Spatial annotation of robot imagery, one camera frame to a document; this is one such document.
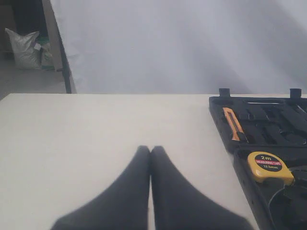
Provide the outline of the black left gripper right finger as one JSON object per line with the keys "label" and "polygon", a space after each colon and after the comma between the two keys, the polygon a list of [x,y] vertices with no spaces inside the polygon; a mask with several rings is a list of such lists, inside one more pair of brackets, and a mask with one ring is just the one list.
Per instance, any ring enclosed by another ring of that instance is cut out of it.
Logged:
{"label": "black left gripper right finger", "polygon": [[158,230],[250,230],[243,217],[197,190],[172,163],[162,146],[151,151],[155,227]]}

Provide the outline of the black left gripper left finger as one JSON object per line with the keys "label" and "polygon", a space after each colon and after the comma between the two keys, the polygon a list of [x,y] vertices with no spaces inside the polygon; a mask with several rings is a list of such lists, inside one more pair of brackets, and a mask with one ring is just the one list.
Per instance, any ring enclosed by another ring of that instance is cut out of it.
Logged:
{"label": "black left gripper left finger", "polygon": [[100,195],[59,218],[54,230],[145,230],[148,228],[150,151],[139,146],[122,174]]}

